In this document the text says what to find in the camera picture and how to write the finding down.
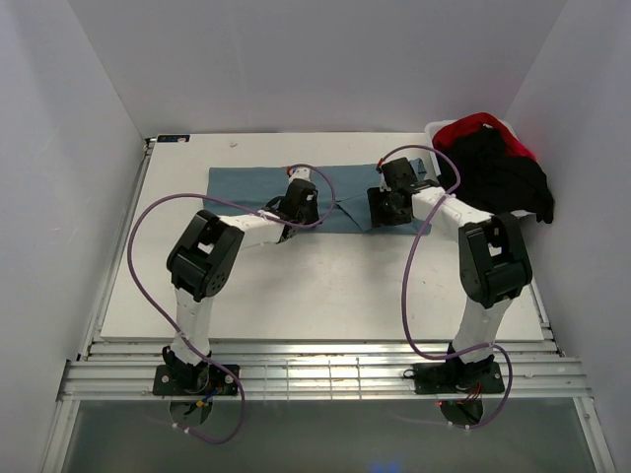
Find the blue t shirt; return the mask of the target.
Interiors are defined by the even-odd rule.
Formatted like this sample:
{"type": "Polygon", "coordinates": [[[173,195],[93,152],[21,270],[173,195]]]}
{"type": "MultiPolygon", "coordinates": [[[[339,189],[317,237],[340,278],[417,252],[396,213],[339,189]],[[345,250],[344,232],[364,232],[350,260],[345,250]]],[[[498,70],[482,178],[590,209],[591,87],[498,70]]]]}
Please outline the blue t shirt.
{"type": "MultiPolygon", "coordinates": [[[[374,228],[371,224],[367,190],[377,187],[381,177],[371,165],[322,167],[329,181],[314,173],[318,191],[318,213],[322,216],[334,204],[331,215],[315,230],[323,234],[364,234],[413,236],[422,226],[419,220],[394,227],[374,228]]],[[[207,194],[259,210],[288,187],[287,172],[280,168],[211,168],[207,194]]]]}

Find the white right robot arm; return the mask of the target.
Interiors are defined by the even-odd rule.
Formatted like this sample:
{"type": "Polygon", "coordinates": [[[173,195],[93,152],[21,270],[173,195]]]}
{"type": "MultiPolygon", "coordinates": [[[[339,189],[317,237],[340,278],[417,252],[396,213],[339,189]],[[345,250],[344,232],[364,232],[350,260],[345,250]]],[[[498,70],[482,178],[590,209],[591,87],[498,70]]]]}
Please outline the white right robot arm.
{"type": "Polygon", "coordinates": [[[412,366],[418,394],[500,394],[505,383],[494,344],[502,319],[532,279],[519,221],[493,215],[449,194],[433,180],[421,180],[399,158],[379,166],[381,183],[368,189],[373,227],[414,220],[433,225],[457,244],[458,274],[466,302],[454,340],[443,356],[426,356],[412,366]]]}

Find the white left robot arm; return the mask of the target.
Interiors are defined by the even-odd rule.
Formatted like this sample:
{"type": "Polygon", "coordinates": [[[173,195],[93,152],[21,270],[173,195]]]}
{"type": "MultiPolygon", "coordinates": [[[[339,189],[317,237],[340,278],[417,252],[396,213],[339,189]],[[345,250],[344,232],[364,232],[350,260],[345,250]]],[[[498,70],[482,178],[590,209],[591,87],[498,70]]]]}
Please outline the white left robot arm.
{"type": "Polygon", "coordinates": [[[203,358],[211,354],[209,328],[215,297],[224,289],[240,251],[281,243],[296,225],[319,219],[317,190],[307,177],[292,177],[283,196],[253,214],[219,216],[197,212],[167,259],[175,289],[178,332],[163,349],[163,380],[176,394],[206,391],[226,375],[203,358]]]}

